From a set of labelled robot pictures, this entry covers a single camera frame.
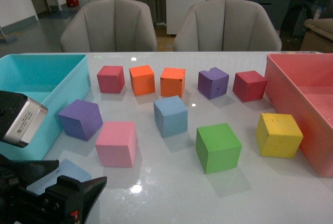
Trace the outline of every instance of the white table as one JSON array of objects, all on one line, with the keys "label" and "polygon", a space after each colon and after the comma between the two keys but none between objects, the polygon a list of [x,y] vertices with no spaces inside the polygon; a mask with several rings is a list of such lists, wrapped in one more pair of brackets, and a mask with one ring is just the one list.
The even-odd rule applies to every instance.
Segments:
[{"label": "white table", "polygon": [[[104,122],[134,121],[138,152],[133,168],[103,167],[95,149],[100,130],[88,142],[61,133],[45,159],[66,158],[93,178],[108,177],[87,224],[333,223],[333,179],[317,176],[301,151],[293,159],[262,157],[255,131],[260,114],[274,108],[266,98],[242,103],[232,92],[236,72],[264,75],[266,53],[88,56],[92,85],[85,100],[99,105]],[[146,64],[155,72],[156,93],[135,97],[129,68]],[[96,75],[104,65],[124,67],[121,94],[100,93]],[[186,69],[182,101],[188,107],[188,132],[163,139],[153,101],[161,98],[165,67]],[[197,90],[198,72],[212,67],[229,74],[229,85],[226,95],[208,100]],[[224,122],[242,143],[238,167],[205,175],[195,151],[196,128]]]}]

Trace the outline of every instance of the chair back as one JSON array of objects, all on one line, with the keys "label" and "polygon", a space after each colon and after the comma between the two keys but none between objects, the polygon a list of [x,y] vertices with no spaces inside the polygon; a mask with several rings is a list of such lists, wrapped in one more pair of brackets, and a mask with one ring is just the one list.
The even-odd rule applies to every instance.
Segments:
[{"label": "chair back", "polygon": [[64,52],[157,50],[150,9],[134,0],[99,0],[83,6],[60,43]]},{"label": "chair back", "polygon": [[207,0],[193,5],[175,51],[280,51],[281,40],[264,8],[246,0]]}]

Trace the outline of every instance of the orange cube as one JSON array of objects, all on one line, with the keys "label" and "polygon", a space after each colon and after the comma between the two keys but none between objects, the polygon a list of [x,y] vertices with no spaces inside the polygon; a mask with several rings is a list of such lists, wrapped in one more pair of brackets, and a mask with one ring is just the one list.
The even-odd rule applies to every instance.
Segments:
[{"label": "orange cube", "polygon": [[165,97],[183,96],[185,88],[185,69],[165,68],[161,75],[161,95]]},{"label": "orange cube", "polygon": [[149,65],[130,68],[130,76],[135,96],[155,92],[155,76]]}]

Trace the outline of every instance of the plastic container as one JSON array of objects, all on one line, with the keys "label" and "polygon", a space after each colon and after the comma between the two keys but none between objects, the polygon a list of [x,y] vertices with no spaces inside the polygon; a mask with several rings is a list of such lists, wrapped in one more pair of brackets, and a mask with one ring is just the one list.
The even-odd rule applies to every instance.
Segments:
[{"label": "plastic container", "polygon": [[268,99],[293,115],[315,172],[333,177],[333,54],[269,54],[265,77]]},{"label": "plastic container", "polygon": [[13,160],[42,159],[62,131],[58,113],[90,89],[87,57],[82,54],[18,54],[0,58],[0,90],[19,92],[48,108],[31,143],[20,148],[0,142]]}]

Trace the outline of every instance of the green cube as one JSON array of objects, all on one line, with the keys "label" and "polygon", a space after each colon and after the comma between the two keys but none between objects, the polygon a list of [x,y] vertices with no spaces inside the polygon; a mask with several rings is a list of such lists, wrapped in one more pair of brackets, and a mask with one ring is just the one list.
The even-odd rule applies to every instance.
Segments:
[{"label": "green cube", "polygon": [[197,128],[196,151],[205,173],[237,167],[241,143],[227,123]]}]

